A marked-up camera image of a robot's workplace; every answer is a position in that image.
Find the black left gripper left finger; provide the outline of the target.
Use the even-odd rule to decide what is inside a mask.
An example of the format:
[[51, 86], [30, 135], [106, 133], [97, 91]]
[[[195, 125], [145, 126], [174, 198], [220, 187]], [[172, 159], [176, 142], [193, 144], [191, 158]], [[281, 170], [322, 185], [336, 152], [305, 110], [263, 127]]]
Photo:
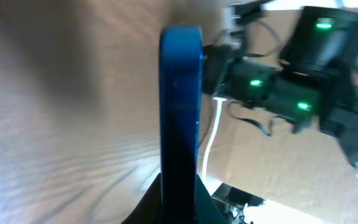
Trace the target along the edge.
[[135, 209], [122, 224], [160, 224], [162, 217], [161, 194], [161, 174], [158, 174]]

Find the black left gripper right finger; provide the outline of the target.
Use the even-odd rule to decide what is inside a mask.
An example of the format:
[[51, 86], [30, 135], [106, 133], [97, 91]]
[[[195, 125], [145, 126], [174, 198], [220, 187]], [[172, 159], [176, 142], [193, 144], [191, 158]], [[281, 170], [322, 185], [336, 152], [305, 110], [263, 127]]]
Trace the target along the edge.
[[198, 174], [195, 175], [195, 212], [198, 224], [227, 224]]

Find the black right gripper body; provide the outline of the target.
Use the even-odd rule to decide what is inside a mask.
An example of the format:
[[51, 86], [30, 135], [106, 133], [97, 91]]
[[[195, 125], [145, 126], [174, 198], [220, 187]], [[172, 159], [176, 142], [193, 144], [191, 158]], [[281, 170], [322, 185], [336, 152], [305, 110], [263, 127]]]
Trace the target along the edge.
[[203, 53], [203, 93], [237, 100], [250, 109], [265, 108], [294, 122], [320, 114], [319, 84], [311, 77], [236, 60], [229, 45], [207, 45]]

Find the blue screen smartphone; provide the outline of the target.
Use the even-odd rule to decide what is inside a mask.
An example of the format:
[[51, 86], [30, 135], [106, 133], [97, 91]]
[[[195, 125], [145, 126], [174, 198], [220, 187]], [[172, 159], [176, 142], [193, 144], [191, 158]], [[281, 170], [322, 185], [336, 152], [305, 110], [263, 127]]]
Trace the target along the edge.
[[161, 31], [158, 60], [163, 223], [193, 223], [203, 44], [198, 26]]

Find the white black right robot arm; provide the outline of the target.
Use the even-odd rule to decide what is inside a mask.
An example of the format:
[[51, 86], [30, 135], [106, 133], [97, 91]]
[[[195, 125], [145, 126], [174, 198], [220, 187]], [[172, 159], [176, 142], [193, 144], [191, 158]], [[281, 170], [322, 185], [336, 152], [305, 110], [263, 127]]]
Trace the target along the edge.
[[358, 173], [358, 12], [306, 6], [283, 47], [278, 67], [257, 63], [249, 52], [247, 26], [260, 19], [234, 6], [237, 29], [223, 30], [204, 48], [206, 94], [246, 108], [263, 108], [292, 125], [293, 133], [313, 118], [337, 139]]

